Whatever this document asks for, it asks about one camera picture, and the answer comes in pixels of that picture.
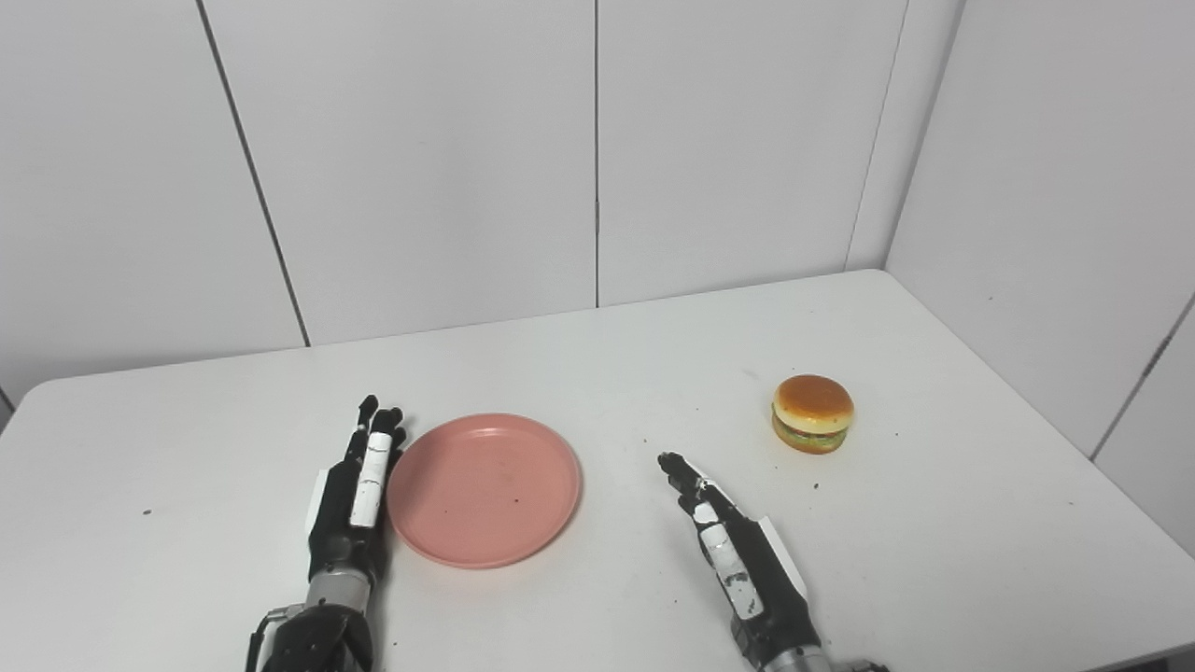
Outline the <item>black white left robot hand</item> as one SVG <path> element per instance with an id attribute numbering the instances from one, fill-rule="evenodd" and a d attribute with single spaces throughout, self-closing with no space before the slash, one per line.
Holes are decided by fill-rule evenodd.
<path id="1" fill-rule="evenodd" d="M 315 519 L 308 533 L 308 580 L 336 569 L 364 574 L 370 584 L 384 575 L 384 494 L 407 439 L 400 408 L 380 407 L 376 396 L 358 405 L 358 421 L 341 462 L 326 472 Z"/>

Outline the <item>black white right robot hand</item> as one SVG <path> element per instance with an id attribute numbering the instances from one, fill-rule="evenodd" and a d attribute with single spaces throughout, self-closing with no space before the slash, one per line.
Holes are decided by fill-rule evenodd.
<path id="1" fill-rule="evenodd" d="M 657 463 L 731 607 L 739 654 L 754 671 L 831 671 L 811 622 L 808 589 L 771 520 L 744 514 L 684 456 L 663 452 Z"/>

